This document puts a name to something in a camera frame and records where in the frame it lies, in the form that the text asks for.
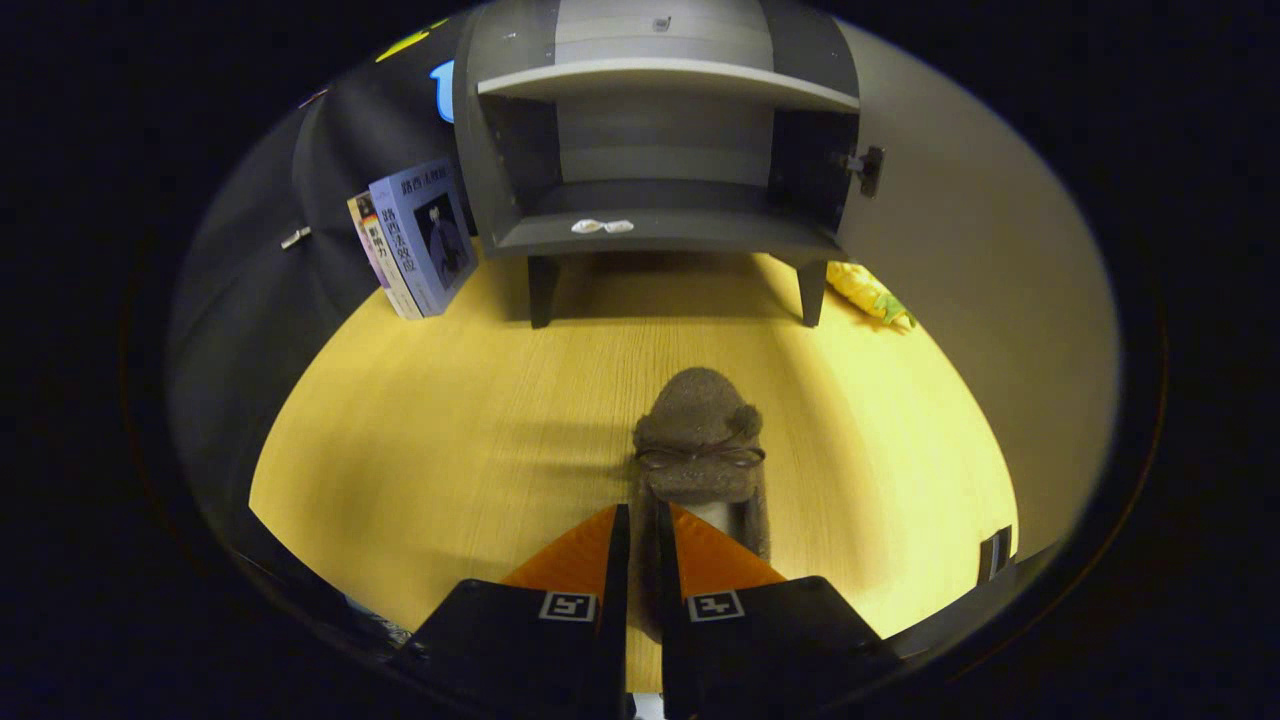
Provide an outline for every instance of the black fabric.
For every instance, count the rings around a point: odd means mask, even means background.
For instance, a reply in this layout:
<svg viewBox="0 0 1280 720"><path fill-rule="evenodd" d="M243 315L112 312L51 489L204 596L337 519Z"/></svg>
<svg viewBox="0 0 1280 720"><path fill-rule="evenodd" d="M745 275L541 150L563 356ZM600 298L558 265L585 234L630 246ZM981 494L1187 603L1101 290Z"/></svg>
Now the black fabric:
<svg viewBox="0 0 1280 720"><path fill-rule="evenodd" d="M289 113L210 205L173 301L165 389L179 460L221 542L273 587L326 618L340 596L248 510L259 454L294 383L378 281L347 199L370 182L448 155L430 72L453 59L465 15L381 63L372 59ZM466 206L465 188L462 192ZM474 219L467 210L474 233ZM310 227L289 250L280 241Z"/></svg>

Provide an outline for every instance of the yellow sticker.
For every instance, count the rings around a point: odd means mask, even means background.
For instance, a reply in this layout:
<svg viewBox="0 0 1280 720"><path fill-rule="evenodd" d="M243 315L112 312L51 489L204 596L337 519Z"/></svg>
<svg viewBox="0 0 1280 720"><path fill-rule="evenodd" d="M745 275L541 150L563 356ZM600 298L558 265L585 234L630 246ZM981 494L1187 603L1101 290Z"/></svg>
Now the yellow sticker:
<svg viewBox="0 0 1280 720"><path fill-rule="evenodd" d="M428 35L431 35L430 29L420 29L420 31L415 32L413 35L406 37L404 40L401 40L396 45L392 45L390 47L388 47L387 51L383 53L381 55L379 55L378 59L374 60L374 61L375 63L381 63L387 58L390 58L392 55L399 53L401 50L408 47L410 45L413 45L415 42L422 40Z"/></svg>

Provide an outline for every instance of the cabinet shelf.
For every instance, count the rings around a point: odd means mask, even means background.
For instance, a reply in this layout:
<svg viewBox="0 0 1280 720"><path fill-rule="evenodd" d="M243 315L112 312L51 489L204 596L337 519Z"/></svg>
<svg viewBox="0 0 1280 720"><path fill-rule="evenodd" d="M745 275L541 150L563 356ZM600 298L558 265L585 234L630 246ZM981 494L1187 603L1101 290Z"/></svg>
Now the cabinet shelf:
<svg viewBox="0 0 1280 720"><path fill-rule="evenodd" d="M575 233L581 219L628 220L634 229ZM760 187L701 181L602 181L547 192L503 236L494 255L598 251L769 252L797 260L838 260L831 234L772 206Z"/></svg>
<svg viewBox="0 0 1280 720"><path fill-rule="evenodd" d="M682 58L612 58L544 65L480 81L480 96L554 102L604 91L689 92L751 100L780 110L856 114L851 95L758 68Z"/></svg>

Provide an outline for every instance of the metal hinge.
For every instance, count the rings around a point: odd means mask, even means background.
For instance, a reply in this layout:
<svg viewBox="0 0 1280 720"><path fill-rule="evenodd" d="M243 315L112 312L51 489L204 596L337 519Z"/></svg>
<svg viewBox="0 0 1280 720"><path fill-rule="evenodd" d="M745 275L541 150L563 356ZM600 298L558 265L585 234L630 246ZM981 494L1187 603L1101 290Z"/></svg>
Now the metal hinge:
<svg viewBox="0 0 1280 720"><path fill-rule="evenodd" d="M859 190L864 197L876 197L876 191L879 188L879 174L884 168L883 147L872 145L861 158L854 158L847 152L837 152L832 156L832 160L844 168L845 172L858 176L858 179L861 181Z"/></svg>

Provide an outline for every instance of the gray cabinet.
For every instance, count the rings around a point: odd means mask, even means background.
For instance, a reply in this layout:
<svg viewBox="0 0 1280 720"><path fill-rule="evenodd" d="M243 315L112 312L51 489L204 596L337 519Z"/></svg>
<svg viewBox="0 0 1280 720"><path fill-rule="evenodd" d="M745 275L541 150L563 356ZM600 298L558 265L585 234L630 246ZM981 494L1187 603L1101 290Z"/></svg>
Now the gray cabinet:
<svg viewBox="0 0 1280 720"><path fill-rule="evenodd" d="M499 0L468 18L453 92L477 232L486 255L529 258L534 327L550 322L556 256L644 250L769 252L797 269L817 324L826 263L846 258L840 159L859 118L829 15Z"/></svg>

